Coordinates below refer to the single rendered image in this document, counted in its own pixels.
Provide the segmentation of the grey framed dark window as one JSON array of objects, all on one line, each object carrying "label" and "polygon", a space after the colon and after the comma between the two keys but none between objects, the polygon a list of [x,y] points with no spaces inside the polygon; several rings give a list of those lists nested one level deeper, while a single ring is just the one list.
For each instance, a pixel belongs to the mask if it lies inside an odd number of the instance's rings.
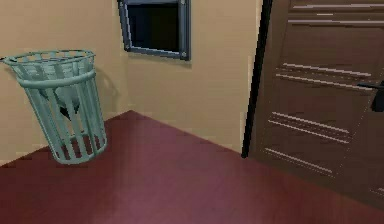
[{"label": "grey framed dark window", "polygon": [[127,52],[191,60],[191,0],[116,0]]}]

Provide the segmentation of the brown panelled room door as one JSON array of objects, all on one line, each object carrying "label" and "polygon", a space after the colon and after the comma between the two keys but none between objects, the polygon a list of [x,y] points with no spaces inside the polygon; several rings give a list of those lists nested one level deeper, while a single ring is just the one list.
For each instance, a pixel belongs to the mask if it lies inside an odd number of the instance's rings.
[{"label": "brown panelled room door", "polygon": [[384,211],[384,0],[261,0],[243,151]]}]

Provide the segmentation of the pale green slatted bin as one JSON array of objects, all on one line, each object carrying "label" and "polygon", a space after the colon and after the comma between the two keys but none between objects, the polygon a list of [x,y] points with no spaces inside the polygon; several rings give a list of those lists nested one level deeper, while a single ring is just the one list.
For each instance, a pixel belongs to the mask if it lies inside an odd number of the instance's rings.
[{"label": "pale green slatted bin", "polygon": [[24,89],[53,158],[80,164],[101,154],[108,141],[90,50],[46,50],[0,61]]}]

